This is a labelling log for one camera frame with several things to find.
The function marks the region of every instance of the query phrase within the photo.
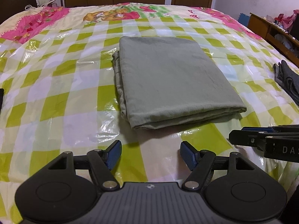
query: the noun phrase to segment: checkered plastic sheet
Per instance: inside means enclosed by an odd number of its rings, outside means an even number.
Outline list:
[[[176,9],[186,12],[190,8]],[[285,58],[264,40],[196,13],[197,19],[140,18],[49,29],[23,45],[0,38],[0,86],[5,89],[0,115],[2,222],[21,220],[14,193],[47,162],[63,151],[83,155],[106,148],[116,139],[123,145],[114,170],[120,183],[186,178],[189,170],[178,152],[180,142],[186,140],[217,155],[240,150],[290,189],[298,176],[298,164],[265,159],[257,150],[236,149],[227,141],[229,132],[242,126],[299,123],[297,106],[273,80],[272,65]],[[111,62],[124,35],[196,41],[235,88],[247,112],[203,125],[132,130],[120,117]],[[82,170],[78,174],[88,175]]]

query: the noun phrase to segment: black circular disc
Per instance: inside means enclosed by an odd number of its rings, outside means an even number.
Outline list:
[[[287,200],[283,187],[271,177],[242,178],[242,174],[215,179],[207,186],[205,197],[214,211],[242,222],[277,217]]]
[[[90,181],[76,175],[51,175],[32,177],[18,188],[15,201],[24,219],[64,223],[84,215],[94,205],[97,192]]]

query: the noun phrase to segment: gray folded fabric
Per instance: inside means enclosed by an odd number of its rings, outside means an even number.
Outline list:
[[[124,36],[113,64],[121,114],[134,129],[158,129],[246,111],[195,41]]]
[[[274,78],[279,86],[299,106],[299,75],[293,72],[285,60],[273,65]]]

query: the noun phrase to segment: metal cylinder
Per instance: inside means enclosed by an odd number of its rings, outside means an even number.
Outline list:
[[[61,6],[65,7],[65,0],[60,0]]]

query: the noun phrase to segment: blue gripper pad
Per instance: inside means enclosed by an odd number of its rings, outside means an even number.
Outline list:
[[[193,169],[197,165],[195,154],[188,148],[188,146],[184,142],[181,143],[180,154],[190,171],[193,171]]]
[[[117,141],[116,144],[108,151],[107,161],[105,164],[109,170],[112,170],[115,167],[117,161],[121,156],[121,151],[121,141]]]
[[[243,127],[241,130],[252,130],[252,131],[265,131],[268,133],[273,133],[274,130],[270,127]]]

